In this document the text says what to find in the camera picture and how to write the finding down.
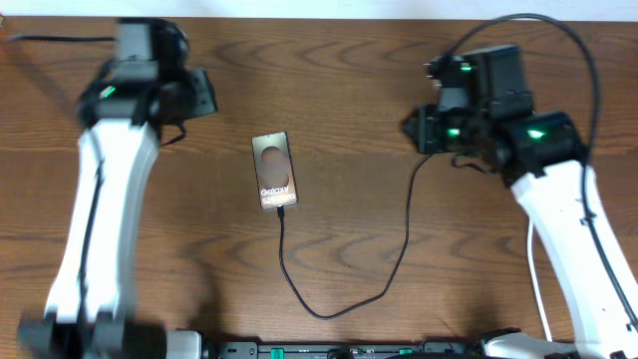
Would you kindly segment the Galaxy S25 Ultra smartphone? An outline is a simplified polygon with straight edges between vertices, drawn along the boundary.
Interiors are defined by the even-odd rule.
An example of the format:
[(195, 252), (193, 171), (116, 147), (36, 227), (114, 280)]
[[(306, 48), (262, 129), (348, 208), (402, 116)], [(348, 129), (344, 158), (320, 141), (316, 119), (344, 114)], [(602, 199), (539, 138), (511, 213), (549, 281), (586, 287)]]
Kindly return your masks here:
[(286, 132), (251, 139), (260, 206), (263, 209), (295, 204), (298, 193)]

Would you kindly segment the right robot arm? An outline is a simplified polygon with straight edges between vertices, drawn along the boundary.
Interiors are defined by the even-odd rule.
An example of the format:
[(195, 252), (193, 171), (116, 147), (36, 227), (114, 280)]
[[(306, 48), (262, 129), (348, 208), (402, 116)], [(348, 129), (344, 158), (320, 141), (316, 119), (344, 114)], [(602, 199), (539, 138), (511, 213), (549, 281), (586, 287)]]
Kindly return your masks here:
[(498, 175), (541, 239), (562, 289), (574, 339), (540, 340), (517, 330), (485, 337), (496, 358), (633, 358), (637, 354), (637, 282), (604, 211), (593, 168), (573, 122), (538, 114), (519, 49), (512, 45), (435, 58), (439, 87), (404, 133), (424, 155), (481, 158)]

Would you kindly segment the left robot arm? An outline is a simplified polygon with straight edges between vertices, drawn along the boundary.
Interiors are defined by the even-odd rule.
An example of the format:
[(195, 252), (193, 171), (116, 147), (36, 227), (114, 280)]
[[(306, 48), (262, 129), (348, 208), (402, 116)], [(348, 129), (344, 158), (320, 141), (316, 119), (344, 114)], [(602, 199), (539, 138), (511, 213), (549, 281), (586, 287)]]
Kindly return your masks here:
[(215, 113), (188, 41), (159, 18), (123, 18), (116, 51), (81, 95), (80, 171), (66, 250), (43, 317), (19, 323), (37, 358), (203, 358), (202, 336), (135, 317), (135, 260), (147, 182), (166, 126)]

